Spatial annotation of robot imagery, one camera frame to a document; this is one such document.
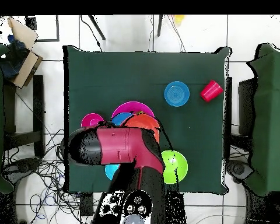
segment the pink bowl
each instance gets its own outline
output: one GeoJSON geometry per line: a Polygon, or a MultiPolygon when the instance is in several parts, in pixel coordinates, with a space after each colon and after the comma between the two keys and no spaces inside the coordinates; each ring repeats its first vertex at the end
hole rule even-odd
{"type": "Polygon", "coordinates": [[[112,118],[119,113],[129,113],[131,111],[133,111],[134,114],[136,114],[139,111],[143,111],[143,113],[146,113],[152,117],[155,116],[153,114],[152,110],[146,104],[143,104],[138,101],[136,101],[136,102],[129,101],[129,102],[125,102],[122,105],[120,105],[119,107],[117,107],[116,110],[114,111],[114,113],[112,114],[112,118]]]}
{"type": "Polygon", "coordinates": [[[83,120],[81,122],[81,127],[87,127],[91,125],[97,124],[99,121],[103,121],[103,117],[101,115],[98,115],[96,113],[89,113],[85,117],[83,117],[83,120]]]}

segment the green bowl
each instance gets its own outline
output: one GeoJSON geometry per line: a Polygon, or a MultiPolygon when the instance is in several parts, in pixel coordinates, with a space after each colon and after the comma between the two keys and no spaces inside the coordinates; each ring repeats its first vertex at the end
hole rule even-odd
{"type": "Polygon", "coordinates": [[[176,169],[178,182],[185,178],[188,172],[188,163],[180,152],[166,150],[162,152],[162,158],[165,163],[163,173],[165,184],[176,184],[176,169]]]}

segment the white tile floor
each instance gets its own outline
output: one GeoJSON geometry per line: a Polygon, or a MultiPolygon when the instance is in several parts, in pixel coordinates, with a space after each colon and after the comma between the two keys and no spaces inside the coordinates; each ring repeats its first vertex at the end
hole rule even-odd
{"type": "MultiPolygon", "coordinates": [[[[101,44],[103,51],[152,51],[151,15],[114,15],[96,16],[98,25],[106,37],[103,41],[92,25],[88,16],[82,19],[88,23],[101,44]]],[[[40,39],[55,39],[56,27],[52,16],[48,18],[37,17],[40,39]]],[[[157,37],[158,15],[155,15],[155,43],[157,52],[179,52],[180,40],[174,32],[167,17],[163,19],[161,36],[157,37]]],[[[253,77],[246,61],[254,58],[255,50],[260,43],[274,43],[280,48],[280,15],[187,15],[182,24],[177,28],[186,51],[202,53],[214,52],[219,47],[229,46],[232,49],[228,75],[233,78],[232,94],[232,123],[238,124],[238,94],[237,87],[240,81],[253,77]]],[[[50,140],[49,134],[56,133],[64,127],[64,72],[63,72],[63,45],[73,45],[85,51],[99,51],[96,40],[91,31],[79,16],[59,16],[59,42],[39,42],[33,51],[44,58],[36,75],[44,76],[45,91],[45,126],[47,127],[46,141],[50,140]]],[[[32,108],[32,83],[28,87],[18,89],[18,94],[32,108]]],[[[32,130],[33,114],[17,99],[16,126],[17,131],[32,130]]],[[[232,132],[237,133],[237,127],[232,127],[232,132]]],[[[55,143],[63,138],[57,135],[55,143]]],[[[31,146],[21,147],[18,158],[33,157],[31,146]]],[[[47,159],[54,159],[54,152],[50,152],[47,159]]],[[[226,195],[213,194],[184,194],[187,224],[243,224],[246,213],[246,197],[242,185],[235,184],[227,174],[225,183],[229,187],[226,195]]],[[[34,217],[29,206],[30,197],[44,190],[44,184],[36,174],[25,178],[20,183],[17,193],[17,212],[20,219],[30,222],[34,217]]],[[[94,198],[99,199],[100,194],[95,193],[94,198]]],[[[57,206],[44,206],[40,214],[47,214],[48,219],[54,216],[57,206]]],[[[47,224],[47,219],[38,219],[33,224],[47,224]]],[[[51,224],[79,224],[72,216],[58,211],[56,219],[51,224]]]]}

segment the blue bowl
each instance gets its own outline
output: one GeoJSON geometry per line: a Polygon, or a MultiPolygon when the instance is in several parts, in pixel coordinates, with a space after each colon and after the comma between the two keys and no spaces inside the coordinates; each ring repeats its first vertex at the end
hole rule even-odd
{"type": "Polygon", "coordinates": [[[173,107],[180,107],[190,98],[190,91],[183,82],[175,81],[167,85],[164,91],[167,103],[173,107]]]}
{"type": "Polygon", "coordinates": [[[114,173],[119,168],[119,164],[108,164],[105,166],[105,173],[109,180],[112,180],[114,173]]]}
{"type": "Polygon", "coordinates": [[[133,114],[131,113],[118,113],[112,118],[111,122],[116,126],[120,126],[123,121],[125,121],[128,117],[132,115],[133,114]]]}

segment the red cup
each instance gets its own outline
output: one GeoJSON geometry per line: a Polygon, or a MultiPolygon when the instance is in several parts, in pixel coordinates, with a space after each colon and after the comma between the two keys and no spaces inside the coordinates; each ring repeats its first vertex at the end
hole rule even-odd
{"type": "Polygon", "coordinates": [[[206,87],[201,91],[200,96],[209,102],[213,98],[217,97],[219,94],[223,93],[223,89],[214,80],[211,80],[206,87]]]}

